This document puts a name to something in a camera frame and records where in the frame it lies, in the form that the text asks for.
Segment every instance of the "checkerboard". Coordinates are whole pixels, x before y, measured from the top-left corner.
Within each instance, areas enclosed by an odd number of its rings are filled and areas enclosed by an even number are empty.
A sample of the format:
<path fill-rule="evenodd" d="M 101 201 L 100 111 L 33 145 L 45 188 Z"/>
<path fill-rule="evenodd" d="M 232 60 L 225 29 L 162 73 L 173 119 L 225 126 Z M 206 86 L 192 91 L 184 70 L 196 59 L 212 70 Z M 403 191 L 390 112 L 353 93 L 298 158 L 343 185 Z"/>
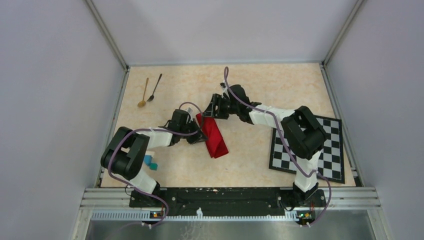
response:
<path fill-rule="evenodd" d="M 326 132 L 324 148 L 318 160 L 318 171 L 328 180 L 345 183 L 345 166 L 343 161 L 342 121 L 335 118 L 315 116 Z M 287 173 L 296 173 L 295 164 L 290 161 L 277 130 L 272 132 L 269 168 Z"/>

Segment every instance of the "red towel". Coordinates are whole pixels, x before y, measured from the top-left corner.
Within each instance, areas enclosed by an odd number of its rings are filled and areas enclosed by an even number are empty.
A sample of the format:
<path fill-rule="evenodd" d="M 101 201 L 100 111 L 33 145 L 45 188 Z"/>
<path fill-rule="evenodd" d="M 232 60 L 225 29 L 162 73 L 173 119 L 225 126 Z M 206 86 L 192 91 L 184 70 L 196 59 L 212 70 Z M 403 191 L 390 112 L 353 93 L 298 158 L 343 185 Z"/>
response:
<path fill-rule="evenodd" d="M 202 125 L 202 116 L 200 113 L 196 115 L 199 126 Z M 206 148 L 209 151 L 211 158 L 219 158 L 228 153 L 227 146 L 224 142 L 223 136 L 218 129 L 215 119 L 212 117 L 204 117 L 204 124 L 201 130 L 207 136 Z"/>

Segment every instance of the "white wall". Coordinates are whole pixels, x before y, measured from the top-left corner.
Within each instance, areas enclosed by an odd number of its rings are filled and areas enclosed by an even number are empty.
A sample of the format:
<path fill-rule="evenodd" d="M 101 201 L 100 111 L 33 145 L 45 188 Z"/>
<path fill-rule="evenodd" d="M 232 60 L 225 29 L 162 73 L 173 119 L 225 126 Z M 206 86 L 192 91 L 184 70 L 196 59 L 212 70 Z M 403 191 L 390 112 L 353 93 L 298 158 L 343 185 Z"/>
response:
<path fill-rule="evenodd" d="M 394 239 L 422 239 L 424 1 L 370 0 L 329 65 L 362 178 Z"/>
<path fill-rule="evenodd" d="M 94 0 L 129 65 L 322 61 L 356 0 Z"/>
<path fill-rule="evenodd" d="M 123 71 L 82 0 L 0 3 L 0 239 L 69 239 Z"/>

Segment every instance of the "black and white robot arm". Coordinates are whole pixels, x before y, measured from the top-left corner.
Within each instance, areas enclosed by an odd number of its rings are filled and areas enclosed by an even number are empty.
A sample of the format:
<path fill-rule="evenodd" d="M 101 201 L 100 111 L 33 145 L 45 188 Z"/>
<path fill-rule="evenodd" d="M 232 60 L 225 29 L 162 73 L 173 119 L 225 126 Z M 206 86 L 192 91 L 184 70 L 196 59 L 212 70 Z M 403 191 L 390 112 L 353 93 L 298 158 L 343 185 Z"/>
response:
<path fill-rule="evenodd" d="M 311 176 L 307 177 L 300 170 L 296 171 L 296 178 L 293 183 L 293 189 L 299 200 L 307 200 L 318 188 L 315 170 L 318 169 L 318 159 L 326 140 L 326 133 L 311 110 L 306 106 L 301 106 L 298 109 L 281 109 L 260 102 L 250 102 L 245 90 L 240 85 L 230 86 L 232 92 L 241 101 L 259 110 L 251 109 L 240 103 L 232 94 L 229 94 L 225 83 L 221 83 L 220 86 L 223 90 L 222 95 L 212 95 L 204 116 L 228 119 L 229 115 L 235 114 L 241 121 L 249 124 L 266 125 L 284 130 L 288 145 L 298 166 L 308 175 L 313 172 Z M 278 127 L 274 117 L 267 112 L 276 116 Z"/>
<path fill-rule="evenodd" d="M 172 118 L 167 121 L 165 126 L 149 128 L 147 131 L 131 134 L 117 151 L 110 167 L 111 173 L 117 178 L 125 179 L 143 192 L 152 194 L 155 190 L 159 190 L 160 185 L 142 169 L 146 151 L 157 147 L 173 146 L 181 138 L 186 139 L 189 144 L 206 141 L 206 136 L 200 130 L 190 136 L 174 134 L 188 134 L 197 130 L 199 130 L 199 126 L 192 116 L 190 116 L 189 111 L 176 109 L 172 114 Z M 131 131 L 132 129 L 127 127 L 120 127 L 116 131 L 101 157 L 100 164 L 102 167 L 108 168 L 114 150 Z"/>

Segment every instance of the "table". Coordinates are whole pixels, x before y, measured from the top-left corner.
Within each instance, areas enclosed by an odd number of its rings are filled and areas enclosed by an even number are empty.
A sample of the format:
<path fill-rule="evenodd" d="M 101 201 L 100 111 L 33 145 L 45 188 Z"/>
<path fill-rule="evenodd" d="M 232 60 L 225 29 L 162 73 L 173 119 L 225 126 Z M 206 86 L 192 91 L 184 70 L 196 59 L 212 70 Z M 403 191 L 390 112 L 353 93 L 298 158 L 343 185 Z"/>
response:
<path fill-rule="evenodd" d="M 230 85 L 241 84 L 250 101 L 282 109 L 297 109 L 305 105 L 315 115 L 334 118 L 334 112 L 318 63 L 296 64 L 234 64 L 229 66 Z M 171 119 L 182 102 L 196 103 L 202 110 L 212 94 L 221 94 L 225 65 L 178 65 L 131 67 L 116 129 L 157 127 Z M 139 108 L 146 78 L 149 84 L 146 99 L 156 81 L 162 79 L 154 100 Z M 272 129 L 263 125 L 241 122 L 236 115 L 216 119 L 229 154 L 210 158 L 204 143 L 189 145 L 185 139 L 171 147 L 158 147 L 153 162 L 157 171 L 143 169 L 162 187 L 291 187 L 295 175 L 271 170 Z M 348 157 L 344 156 L 345 184 L 355 186 Z M 327 184 L 319 180 L 320 187 Z M 124 187 L 111 179 L 105 170 L 102 187 Z"/>

